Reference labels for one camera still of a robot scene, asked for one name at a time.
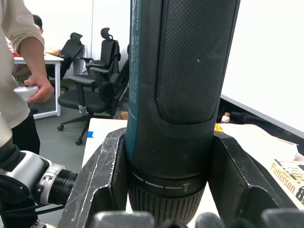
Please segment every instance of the office chair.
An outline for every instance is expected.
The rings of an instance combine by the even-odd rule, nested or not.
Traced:
[[[90,70],[96,74],[96,78],[102,78],[105,74],[104,69],[97,67],[92,67]],[[84,85],[91,86],[95,83],[95,80],[77,76],[71,76],[69,79],[75,83],[76,90],[70,90],[62,94],[58,98],[58,103],[61,106],[79,110],[83,116],[61,123],[57,129],[62,131],[66,124],[85,121],[85,126],[82,129],[79,138],[75,141],[76,145],[80,145],[82,144],[82,138],[89,127],[91,118],[113,119],[118,104],[127,90],[129,82],[129,59],[127,59],[121,72],[112,74],[109,77],[108,82],[104,82],[102,79],[97,80],[100,82],[98,85],[98,92],[84,90]],[[110,116],[94,115],[94,113],[106,113]]]
[[[101,43],[100,60],[94,60],[92,58],[85,57],[79,58],[85,61],[85,66],[88,70],[88,74],[90,74],[91,67],[109,69],[112,61],[116,60],[117,64],[120,61],[121,56],[118,41],[113,39],[113,36],[109,34],[109,30],[110,28],[103,28],[100,31],[101,37],[104,39]]]
[[[100,54],[100,60],[94,60],[92,58],[86,58],[86,57],[80,57],[79,59],[82,59],[85,61],[85,66],[87,69],[87,75],[84,74],[77,74],[74,76],[80,77],[80,78],[87,78],[90,80],[95,80],[96,77],[93,75],[90,71],[91,67],[96,67],[100,69],[104,69],[108,72],[103,73],[104,80],[111,76],[114,73],[119,73],[119,65],[118,62],[120,61],[121,55],[120,55],[120,48],[119,43],[117,40],[113,39],[113,36],[109,34],[109,28],[103,28],[101,30],[101,36],[104,38],[102,45],[101,45],[101,54]],[[91,90],[94,91],[95,88],[99,85],[99,82],[92,83],[91,85],[84,84],[84,87],[91,87]]]
[[[62,50],[60,51],[60,58],[63,58],[64,60],[61,62],[60,66],[60,80],[63,79],[65,76],[67,70],[71,67],[73,61],[75,58],[79,55],[79,53],[84,49],[84,45],[81,43],[82,35],[73,32],[70,35],[70,39],[66,42],[66,44],[63,46]],[[55,77],[55,66],[54,65],[46,65],[47,68],[47,76],[48,77]],[[61,85],[61,88],[64,88],[66,91],[68,91],[68,87]]]

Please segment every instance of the chair armrest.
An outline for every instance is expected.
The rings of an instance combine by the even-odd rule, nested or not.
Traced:
[[[97,64],[97,63],[87,63],[85,66],[87,69],[91,69],[92,67],[96,67],[99,69],[105,69],[107,67],[106,64]]]
[[[79,77],[79,76],[69,76],[68,79],[73,81],[74,83],[80,83],[84,85],[93,85],[95,80],[84,78],[84,77]]]
[[[89,63],[91,60],[93,60],[93,58],[86,58],[86,57],[79,57],[78,59],[84,60],[85,63]]]
[[[95,71],[95,72],[99,72],[99,73],[103,73],[103,74],[109,73],[109,70],[100,69],[100,68],[97,68],[97,67],[90,68],[90,71]]]

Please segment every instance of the hand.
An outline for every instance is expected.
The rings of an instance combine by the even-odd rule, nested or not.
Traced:
[[[43,74],[33,74],[28,80],[24,81],[27,86],[38,86],[40,89],[33,95],[28,103],[32,102],[46,102],[54,93],[54,88],[47,79],[46,75]]]

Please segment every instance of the bottle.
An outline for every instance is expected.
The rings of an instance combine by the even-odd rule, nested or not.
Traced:
[[[221,124],[227,124],[230,121],[230,113],[225,113],[222,117],[222,121],[220,122]]]

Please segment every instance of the seated person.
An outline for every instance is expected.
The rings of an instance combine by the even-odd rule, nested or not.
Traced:
[[[38,15],[33,15],[33,18],[34,18],[34,23],[39,30],[39,33],[42,35],[43,34],[42,19]],[[48,53],[50,55],[53,55],[53,56],[57,56],[57,57],[60,56],[60,50],[52,49],[51,47],[48,48],[46,45],[45,45],[44,52]],[[48,71],[53,71],[54,65],[46,65],[46,68],[47,68],[47,73],[48,73]],[[29,70],[27,65],[19,64],[17,66],[16,71],[13,72],[12,75],[14,77],[29,76],[29,75],[31,75],[31,71]]]

